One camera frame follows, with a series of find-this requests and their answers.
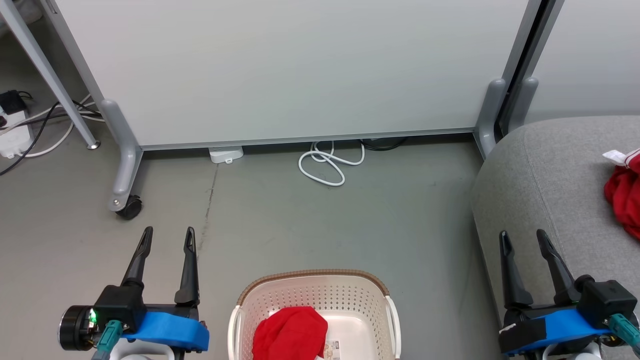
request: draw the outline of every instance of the whiteboard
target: whiteboard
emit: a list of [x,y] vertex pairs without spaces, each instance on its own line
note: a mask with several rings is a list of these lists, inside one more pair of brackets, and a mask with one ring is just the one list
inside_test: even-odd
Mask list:
[[57,0],[138,143],[475,126],[526,0]]
[[533,71],[525,123],[640,115],[640,2],[565,1]]

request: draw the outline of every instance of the concrete floor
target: concrete floor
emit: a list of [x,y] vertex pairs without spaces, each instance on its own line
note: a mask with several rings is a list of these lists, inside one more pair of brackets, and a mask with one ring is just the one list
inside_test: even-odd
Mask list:
[[[7,42],[0,46],[15,47]],[[19,57],[0,56],[0,63]],[[5,72],[3,83],[35,92],[40,110],[53,98],[29,74]],[[33,82],[21,83],[25,76]],[[71,87],[82,98],[85,90]],[[47,126],[34,151],[66,127]],[[152,152],[135,185],[145,208],[126,222],[106,208],[117,145],[104,124],[90,127],[102,140],[99,149],[86,150],[74,131],[54,152],[0,177],[0,348],[7,359],[89,359],[90,353],[60,349],[60,316],[70,305],[93,304],[105,285],[120,282],[148,225],[155,229],[144,276],[148,303],[173,301],[184,234],[187,226],[196,229],[200,316],[211,342],[208,353],[187,359],[227,358],[228,317],[253,280],[309,268],[378,276],[399,311],[403,359],[499,358],[468,203],[481,165],[470,139],[417,139],[393,151],[367,151],[362,165],[342,167],[340,188],[298,171],[308,144],[250,147],[231,165],[212,164],[203,150]],[[359,158],[359,148],[345,146],[338,156]],[[0,168],[9,163],[0,158]],[[309,159],[305,166],[337,179],[329,166]]]

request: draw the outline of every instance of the red cloth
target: red cloth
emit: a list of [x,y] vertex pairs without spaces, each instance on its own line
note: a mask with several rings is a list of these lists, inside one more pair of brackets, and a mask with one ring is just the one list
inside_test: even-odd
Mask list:
[[604,195],[613,205],[613,213],[631,236],[640,240],[640,149],[625,158],[625,166],[616,166],[604,186]]
[[310,306],[285,307],[261,321],[253,335],[253,360],[323,357],[328,324]]

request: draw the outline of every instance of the basket bottom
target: basket bottom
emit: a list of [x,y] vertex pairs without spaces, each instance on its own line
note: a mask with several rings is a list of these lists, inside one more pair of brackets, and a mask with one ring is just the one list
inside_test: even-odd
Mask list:
[[375,360],[376,337],[363,314],[354,311],[320,310],[327,321],[327,341],[339,342],[339,355],[325,360]]

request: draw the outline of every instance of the gray fabric sofa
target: gray fabric sofa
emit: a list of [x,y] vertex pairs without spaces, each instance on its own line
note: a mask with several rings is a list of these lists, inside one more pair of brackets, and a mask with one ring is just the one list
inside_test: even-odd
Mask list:
[[[472,209],[500,318],[502,230],[509,233],[535,304],[552,304],[554,295],[537,229],[546,230],[574,277],[616,279],[640,297],[640,241],[617,223],[605,200],[603,187],[614,165],[602,156],[639,147],[638,116],[546,120],[497,144],[477,177]],[[603,350],[606,359],[637,359],[628,347]]]

